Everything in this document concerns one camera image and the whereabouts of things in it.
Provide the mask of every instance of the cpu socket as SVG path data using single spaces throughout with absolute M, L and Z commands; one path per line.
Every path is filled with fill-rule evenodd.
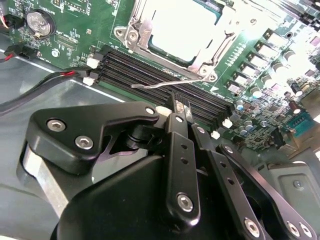
M 114 34 L 130 53 L 189 79 L 213 79 L 238 36 L 235 13 L 220 0 L 135 0 L 128 25 Z

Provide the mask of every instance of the electrolytic capacitor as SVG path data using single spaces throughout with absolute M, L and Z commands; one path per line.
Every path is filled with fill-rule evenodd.
M 279 77 L 284 78 L 288 74 L 288 68 L 285 67 L 281 62 L 276 63 L 272 66 L 272 68 Z
M 276 84 L 270 75 L 265 75 L 261 78 L 261 81 L 264 83 L 264 86 L 268 89 L 270 89 Z
M 300 97 L 303 94 L 301 88 L 299 87 L 299 85 L 296 82 L 292 83 L 290 85 L 290 88 L 292 89 L 292 91 L 296 97 Z
M 287 60 L 288 64 L 290 65 L 295 64 L 299 61 L 297 54 L 292 50 L 289 50 L 285 54 L 283 54 L 283 57 Z
M 248 131 L 246 130 L 245 126 L 240 126 L 239 127 L 239 133 L 241 136 L 244 136 L 248 133 Z
M 299 114 L 301 112 L 301 109 L 298 106 L 298 104 L 296 103 L 296 101 L 290 101 L 289 107 L 291 108 L 291 110 L 293 111 L 294 114 Z
M 253 87 L 250 90 L 252 97 L 255 99 L 261 98 L 262 97 L 262 92 L 260 91 L 260 89 L 258 87 Z
M 245 126 L 245 130 L 247 130 L 248 132 L 254 128 L 251 120 L 245 121 L 244 126 Z
M 242 111 L 244 109 L 244 101 L 238 100 L 235 102 L 235 109 Z

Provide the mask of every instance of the black dimm slot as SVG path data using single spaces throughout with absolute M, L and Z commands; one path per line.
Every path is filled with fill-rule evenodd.
M 154 89 L 131 88 L 133 84 L 155 85 L 161 82 L 179 81 L 149 64 L 134 59 L 129 55 L 111 50 L 106 55 L 106 61 L 100 66 L 102 76 L 100 81 L 111 84 L 119 89 L 146 99 L 156 105 L 164 105 L 171 92 L 176 92 L 187 98 L 196 121 L 207 126 L 221 126 L 221 122 L 232 115 L 234 106 L 210 93 L 191 84 L 168 85 Z
M 151 77 L 154 77 L 156 76 L 157 79 L 159 80 L 159 82 L 172 82 L 172 81 L 179 81 L 180 79 L 177 78 L 177 77 L 174 77 L 174 76 L 171 76 L 161 70 L 158 70 L 157 68 L 155 67 L 152 67 L 150 65 L 147 65 L 139 60 L 135 60 L 134 58 L 128 56 L 128 55 L 125 55 L 125 54 L 122 54 L 121 52 L 119 51 L 111 51 L 110 54 L 108 55 L 109 58 L 112 58 L 114 59 L 115 61 L 118 61 L 118 62 L 123 62 L 124 64 L 126 64 L 128 67 L 131 67 L 131 68 L 135 68 L 136 70 L 138 71 L 143 71 L 143 70 L 147 70 L 148 72 L 152 73 L 151 74 L 148 74 L 148 73 L 145 73 Z M 194 95 L 194 97 L 197 97 L 197 98 L 200 98 L 202 99 L 203 101 L 205 102 L 208 102 L 208 103 L 212 103 L 214 105 L 217 105 L 217 107 L 220 107 L 222 108 L 223 110 L 225 110 L 225 107 L 229 106 L 231 103 L 229 102 L 226 102 L 218 97 L 215 97 L 213 95 L 211 95 L 210 93 L 207 93 L 205 95 L 205 98 L 201 97 L 201 95 L 204 95 L 204 91 L 200 90 L 200 89 L 197 89 L 195 86 L 193 85 L 190 85 L 190 84 L 184 84 L 184 85 L 176 85 L 174 86 L 175 88 L 178 88 L 179 90 L 182 90 L 182 91 L 186 91 L 188 93 L 192 93 L 192 92 L 196 92 L 196 94 Z

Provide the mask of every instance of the black cable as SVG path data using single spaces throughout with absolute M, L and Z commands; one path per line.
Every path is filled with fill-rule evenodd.
M 60 72 L 55 72 L 48 75 L 30 90 L 26 91 L 25 93 L 21 94 L 20 96 L 10 101 L 6 101 L 0 104 L 0 117 L 30 102 L 31 100 L 43 94 L 47 90 L 53 88 L 54 86 L 64 83 L 70 79 L 73 79 L 74 77 L 75 75 L 66 76 L 66 75 L 62 75 L 62 73 Z

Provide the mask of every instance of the silver screw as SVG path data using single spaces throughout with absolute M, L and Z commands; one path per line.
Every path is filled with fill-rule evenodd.
M 179 207 L 185 212 L 189 213 L 194 209 L 194 204 L 192 203 L 191 199 L 184 194 L 180 194 L 177 197 L 177 201 Z
M 66 125 L 60 120 L 50 120 L 46 123 L 47 127 L 54 132 L 62 132 L 66 129 Z
M 266 127 L 268 127 L 268 122 L 262 121 L 260 125 L 261 125 L 261 127 L 266 128 Z
M 202 67 L 200 67 L 200 69 L 199 69 L 199 74 L 201 75 L 201 76 L 205 76 L 205 75 L 207 75 L 208 74 L 208 65 L 203 65 Z
M 310 232 L 309 228 L 306 227 L 306 225 L 300 222 L 300 227 L 302 228 L 305 235 L 307 235 L 309 238 L 312 238 L 312 233 Z
M 153 109 L 151 109 L 150 107 L 147 107 L 146 109 L 146 112 L 148 113 L 148 114 L 155 114 L 155 111 L 153 110 Z
M 228 153 L 233 154 L 234 151 L 232 151 L 231 147 L 226 146 L 225 149 L 228 151 Z
M 179 116 L 176 116 L 175 119 L 176 119 L 179 123 L 182 123 L 182 122 L 184 121 L 184 120 L 183 120 L 181 117 L 179 117 Z
M 304 182 L 300 181 L 300 180 L 295 180 L 295 181 L 293 181 L 293 186 L 296 189 L 303 190 L 304 189 Z
M 137 41 L 137 40 L 138 40 L 138 34 L 137 34 L 135 31 L 129 32 L 129 39 L 130 39 L 132 42 Z
M 295 225 L 293 225 L 291 222 L 287 222 L 288 228 L 290 230 L 290 232 L 295 235 L 296 237 L 300 237 L 300 232 L 299 230 L 296 228 Z
M 94 142 L 88 136 L 78 136 L 74 142 L 78 148 L 84 149 L 84 150 L 90 150 L 94 146 Z
M 198 130 L 199 130 L 200 133 L 202 133 L 202 134 L 205 133 L 205 130 L 204 130 L 202 127 L 198 126 L 197 128 L 198 128 Z
M 249 231 L 249 233 L 251 233 L 252 236 L 254 236 L 255 238 L 260 237 L 259 228 L 258 228 L 257 224 L 255 224 L 254 221 L 252 221 L 249 218 L 245 218 L 244 225 L 245 225 L 246 229 Z

